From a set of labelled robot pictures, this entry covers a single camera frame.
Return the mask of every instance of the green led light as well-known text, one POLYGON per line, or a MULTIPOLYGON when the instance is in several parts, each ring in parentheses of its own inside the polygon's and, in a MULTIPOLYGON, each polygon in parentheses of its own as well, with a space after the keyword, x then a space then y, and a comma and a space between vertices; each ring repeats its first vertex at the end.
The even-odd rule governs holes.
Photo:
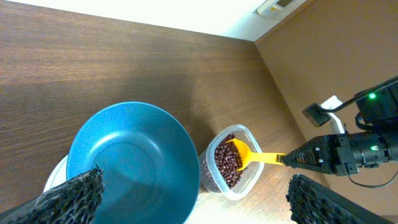
POLYGON ((373 100, 373 99, 375 99, 375 97, 376 97, 376 94, 374 94, 374 93, 369 94, 369 98, 370 98, 370 99, 373 100))
POLYGON ((371 146, 371 150, 372 151, 378 151, 379 150, 379 146, 371 146))

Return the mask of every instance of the blue bowl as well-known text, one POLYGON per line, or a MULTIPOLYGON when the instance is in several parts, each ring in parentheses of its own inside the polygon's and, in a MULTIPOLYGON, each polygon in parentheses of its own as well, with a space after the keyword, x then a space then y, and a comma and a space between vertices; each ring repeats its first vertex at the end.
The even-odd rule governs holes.
POLYGON ((140 102, 92 116, 71 146, 67 179, 104 170, 95 223, 183 223, 200 186, 195 146, 168 112, 140 102))

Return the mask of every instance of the white wall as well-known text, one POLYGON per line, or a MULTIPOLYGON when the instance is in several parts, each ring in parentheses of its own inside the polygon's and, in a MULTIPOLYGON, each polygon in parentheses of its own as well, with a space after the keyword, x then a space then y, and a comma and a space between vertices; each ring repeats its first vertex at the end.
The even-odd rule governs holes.
POLYGON ((265 0, 13 1, 252 41, 277 23, 253 13, 265 0))

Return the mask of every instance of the yellow spoon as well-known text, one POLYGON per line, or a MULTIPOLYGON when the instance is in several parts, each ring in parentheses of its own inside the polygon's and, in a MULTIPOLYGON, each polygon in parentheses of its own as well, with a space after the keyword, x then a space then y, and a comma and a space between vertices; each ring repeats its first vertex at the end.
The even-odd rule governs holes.
POLYGON ((242 157, 243 166, 242 168, 238 169, 238 171, 246 168, 251 162, 265 162, 268 164, 284 165, 282 162, 282 158, 284 155, 286 155, 285 153, 274 153, 274 152, 256 153, 252 152, 246 143, 238 139, 231 139, 227 142, 233 142, 236 148, 238 149, 239 154, 242 157))

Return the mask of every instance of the brown wall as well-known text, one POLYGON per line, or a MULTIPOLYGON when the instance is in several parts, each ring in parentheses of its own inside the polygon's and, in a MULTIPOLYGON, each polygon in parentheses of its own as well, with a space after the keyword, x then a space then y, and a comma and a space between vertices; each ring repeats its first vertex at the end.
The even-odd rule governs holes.
MULTIPOLYGON (((301 111, 332 95, 355 93, 398 75, 398 1, 317 0, 257 47, 306 139, 330 132, 313 127, 301 111)), ((359 129, 355 105, 338 113, 349 132, 359 129)), ((380 184, 398 169, 361 169, 353 177, 380 184)), ((398 180, 383 189, 364 189, 347 177, 326 177, 332 190, 380 215, 398 215, 398 180)))

